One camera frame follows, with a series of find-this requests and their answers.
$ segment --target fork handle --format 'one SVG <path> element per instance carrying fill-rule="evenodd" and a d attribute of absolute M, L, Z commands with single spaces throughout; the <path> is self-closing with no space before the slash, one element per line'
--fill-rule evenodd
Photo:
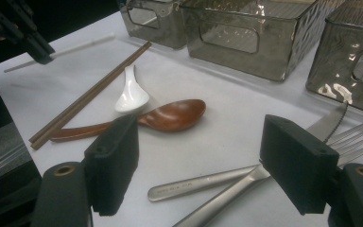
<path fill-rule="evenodd" d="M 256 185 L 262 183 L 266 179 L 270 179 L 270 176 L 266 176 L 262 179 L 257 179 L 255 170 L 247 174 L 240 181 L 227 187 L 225 190 L 205 202 L 201 207 L 190 213 L 187 217 L 176 223 L 173 227 L 202 227 L 208 224 L 218 213 L 237 199 L 245 192 L 252 190 Z"/>
<path fill-rule="evenodd" d="M 232 180 L 238 180 L 250 173 L 255 167 L 256 165 L 242 167 L 226 172 L 154 186 L 148 191 L 148 199 L 150 201 L 162 201 L 211 188 Z"/>

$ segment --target white table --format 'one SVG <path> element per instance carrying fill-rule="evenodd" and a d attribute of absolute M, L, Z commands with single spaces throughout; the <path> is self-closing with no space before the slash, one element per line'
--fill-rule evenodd
<path fill-rule="evenodd" d="M 56 40 L 61 50 L 114 32 L 116 39 L 47 65 L 35 64 L 4 73 L 29 61 L 22 55 L 0 63 L 0 95 L 21 133 L 37 168 L 81 161 L 94 141 L 48 142 L 39 150 L 28 139 L 103 78 L 146 41 L 127 34 L 119 13 Z M 304 84 L 316 47 L 283 83 L 270 82 L 206 61 L 192 59 L 187 48 L 173 50 L 153 44 L 136 62 L 136 77 L 150 94 L 146 111 L 166 103 L 200 98 L 207 110 L 192 129 L 165 133 L 139 127 L 140 161 L 125 200 L 114 217 L 94 214 L 96 227 L 172 226 L 227 185 L 170 201 L 150 202 L 150 187 L 258 163 L 265 114 L 275 114 L 306 128 L 338 103 L 308 93 Z M 66 128 L 102 123 L 120 116 L 113 109 L 124 75 L 83 109 Z M 363 122 L 350 108 L 342 126 Z M 363 164 L 363 157 L 356 160 Z M 244 195 L 214 219 L 211 226 L 327 226 L 324 215 L 302 217 L 275 181 Z"/>

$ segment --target silverware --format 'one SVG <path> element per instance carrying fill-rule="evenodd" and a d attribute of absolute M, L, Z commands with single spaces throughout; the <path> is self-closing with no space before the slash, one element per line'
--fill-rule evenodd
<path fill-rule="evenodd" d="M 344 145 L 348 145 L 353 141 L 351 138 L 345 140 Z M 355 143 L 357 146 L 363 144 L 363 140 Z M 353 159 L 363 155 L 363 148 L 352 150 L 340 155 L 338 165 L 342 166 Z M 207 201 L 201 207 L 196 209 L 190 215 L 179 221 L 177 227 L 188 226 L 188 227 L 199 227 L 205 226 L 208 222 L 213 219 L 218 213 L 220 213 L 228 204 L 233 202 L 241 194 L 252 190 L 256 185 L 262 183 L 265 179 L 270 179 L 268 172 L 262 168 L 262 165 L 258 166 L 255 170 L 249 173 L 242 180 L 229 186 L 212 199 Z"/>
<path fill-rule="evenodd" d="M 346 112 L 347 104 L 340 104 L 336 109 L 314 123 L 307 130 L 320 140 L 324 141 L 333 134 Z M 257 165 L 248 166 L 184 181 L 158 185 L 150 188 L 147 196 L 150 201 L 162 201 L 191 194 L 193 192 L 241 179 L 256 167 Z"/>

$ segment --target metal knife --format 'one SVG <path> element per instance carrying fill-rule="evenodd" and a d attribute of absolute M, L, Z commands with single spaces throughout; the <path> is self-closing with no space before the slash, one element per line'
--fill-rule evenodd
<path fill-rule="evenodd" d="M 347 103 L 337 106 L 337 108 L 314 123 L 307 130 L 321 141 L 328 140 L 335 132 L 337 126 L 343 119 L 343 116 L 346 114 L 347 106 Z M 257 165 L 247 166 L 174 183 L 154 186 L 148 190 L 147 196 L 150 201 L 163 201 L 188 195 L 207 188 L 242 179 L 256 167 Z"/>
<path fill-rule="evenodd" d="M 310 133 L 315 133 L 313 135 L 320 139 L 320 141 L 326 141 L 340 124 L 347 111 L 347 107 L 347 103 L 342 103 L 334 111 L 309 127 L 308 131 Z M 205 202 L 201 207 L 176 223 L 174 227 L 205 226 L 228 204 L 232 203 L 241 194 L 252 190 L 256 185 L 262 183 L 266 179 L 270 179 L 270 174 L 264 169 L 263 165 L 260 164 L 243 179 L 227 187 L 209 201 Z"/>

